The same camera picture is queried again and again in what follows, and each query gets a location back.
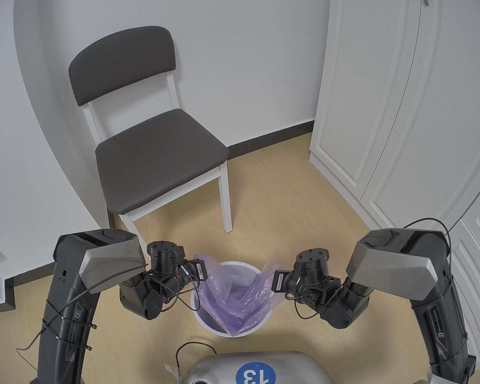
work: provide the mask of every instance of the logo on robot arm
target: logo on robot arm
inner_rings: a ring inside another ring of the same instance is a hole
[[[275,371],[268,364],[251,362],[237,371],[237,384],[275,384]]]

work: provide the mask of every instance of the gray cushioned seat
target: gray cushioned seat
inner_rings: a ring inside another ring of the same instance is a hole
[[[228,148],[173,109],[106,139],[95,154],[107,207],[123,215],[223,164]]]

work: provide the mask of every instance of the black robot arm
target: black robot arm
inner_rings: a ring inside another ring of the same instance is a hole
[[[54,277],[40,332],[38,373],[33,384],[80,384],[85,350],[100,292],[120,285],[122,305],[147,320],[194,280],[206,280],[201,261],[187,261],[183,247],[148,245],[152,269],[136,235],[99,229],[63,235],[53,258]]]
[[[297,256],[293,271],[276,271],[272,290],[306,304],[334,328],[346,328],[378,289],[410,300],[430,359],[431,377],[467,383],[476,357],[468,355],[463,313],[442,232],[390,228],[357,243],[343,284],[329,276],[328,251]]]

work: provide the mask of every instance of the chair leg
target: chair leg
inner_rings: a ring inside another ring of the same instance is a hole
[[[230,210],[230,192],[228,191],[227,162],[220,166],[220,177],[218,178],[220,189],[220,203],[222,205],[223,228],[226,233],[232,231],[232,213]]]
[[[138,231],[137,227],[133,223],[132,219],[130,219],[130,216],[128,213],[124,215],[119,215],[120,219],[123,221],[125,226],[127,227],[128,231],[131,233],[134,233],[138,236],[138,241],[140,242],[140,246],[142,247],[142,251],[144,252],[144,255],[147,259],[150,259],[150,256],[147,254],[147,243],[143,239],[142,235]]]

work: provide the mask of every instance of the floor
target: floor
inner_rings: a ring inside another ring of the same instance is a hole
[[[291,269],[308,248],[330,252],[330,274],[345,278],[356,242],[368,228],[309,163],[309,134],[228,162],[233,232],[223,231],[218,185],[211,182],[136,224],[147,242],[169,240],[187,258],[207,253],[219,261],[240,260],[262,268],[276,260]],[[28,345],[40,327],[51,277],[17,287],[17,310],[0,313],[0,384],[25,384],[35,371],[14,351]],[[303,315],[311,313],[300,308]],[[205,331],[180,302],[153,321],[124,310],[118,289],[102,293],[96,331],[88,344],[86,384],[175,383],[165,365],[187,341],[203,341],[219,353],[298,350],[312,355],[336,384],[410,384],[426,378],[428,357],[407,300],[374,292],[368,310],[348,329],[335,330],[318,317],[301,320],[283,302],[255,334],[227,339]],[[36,366],[38,344],[24,355]],[[182,350],[184,372],[208,350]],[[471,382],[480,383],[475,377]]]

